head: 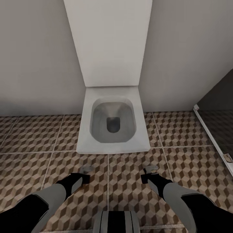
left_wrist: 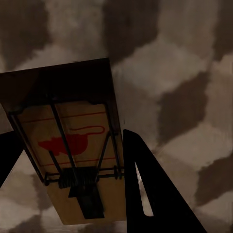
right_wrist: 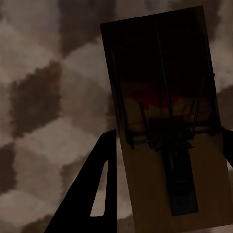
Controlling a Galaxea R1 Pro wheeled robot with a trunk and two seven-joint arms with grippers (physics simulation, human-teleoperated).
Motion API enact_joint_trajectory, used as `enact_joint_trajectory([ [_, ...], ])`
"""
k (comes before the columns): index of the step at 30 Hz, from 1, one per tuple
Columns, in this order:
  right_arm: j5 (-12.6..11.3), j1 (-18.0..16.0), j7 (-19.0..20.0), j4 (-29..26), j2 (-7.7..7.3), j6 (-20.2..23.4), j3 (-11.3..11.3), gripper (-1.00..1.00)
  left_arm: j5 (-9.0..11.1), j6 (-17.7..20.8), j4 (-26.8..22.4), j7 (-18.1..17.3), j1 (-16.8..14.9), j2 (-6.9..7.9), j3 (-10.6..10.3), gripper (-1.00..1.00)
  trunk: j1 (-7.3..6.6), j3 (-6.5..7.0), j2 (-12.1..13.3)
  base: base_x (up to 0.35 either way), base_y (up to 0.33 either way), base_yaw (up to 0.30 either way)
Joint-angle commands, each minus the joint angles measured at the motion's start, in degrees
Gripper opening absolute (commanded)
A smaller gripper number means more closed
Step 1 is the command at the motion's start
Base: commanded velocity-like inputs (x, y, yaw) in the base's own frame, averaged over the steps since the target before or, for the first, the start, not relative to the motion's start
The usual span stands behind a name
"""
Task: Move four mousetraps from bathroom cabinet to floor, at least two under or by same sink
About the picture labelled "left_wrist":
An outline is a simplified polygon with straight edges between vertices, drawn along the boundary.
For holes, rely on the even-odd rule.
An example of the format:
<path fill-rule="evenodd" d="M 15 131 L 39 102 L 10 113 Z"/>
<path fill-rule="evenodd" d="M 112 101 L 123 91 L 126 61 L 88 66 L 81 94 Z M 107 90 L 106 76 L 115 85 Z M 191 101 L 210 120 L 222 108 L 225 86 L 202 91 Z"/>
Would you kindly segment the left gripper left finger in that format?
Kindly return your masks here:
<path fill-rule="evenodd" d="M 0 134 L 0 187 L 23 150 L 15 131 Z"/>

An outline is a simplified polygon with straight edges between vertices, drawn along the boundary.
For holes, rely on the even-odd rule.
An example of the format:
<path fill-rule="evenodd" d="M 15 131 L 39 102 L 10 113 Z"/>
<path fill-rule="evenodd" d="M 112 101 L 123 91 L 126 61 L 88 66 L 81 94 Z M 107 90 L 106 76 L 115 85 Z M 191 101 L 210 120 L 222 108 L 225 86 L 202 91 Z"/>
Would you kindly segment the mousetrap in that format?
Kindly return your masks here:
<path fill-rule="evenodd" d="M 127 221 L 109 58 L 0 73 L 0 103 L 64 225 Z"/>

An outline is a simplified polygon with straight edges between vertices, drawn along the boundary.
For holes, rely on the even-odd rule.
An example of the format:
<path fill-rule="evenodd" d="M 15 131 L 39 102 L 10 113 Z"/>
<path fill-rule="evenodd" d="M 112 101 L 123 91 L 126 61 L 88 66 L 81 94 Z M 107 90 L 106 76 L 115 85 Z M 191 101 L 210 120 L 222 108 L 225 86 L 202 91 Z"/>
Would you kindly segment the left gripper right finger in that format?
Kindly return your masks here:
<path fill-rule="evenodd" d="M 123 131 L 127 233 L 207 233 L 144 140 Z M 137 164 L 154 216 L 143 211 Z"/>

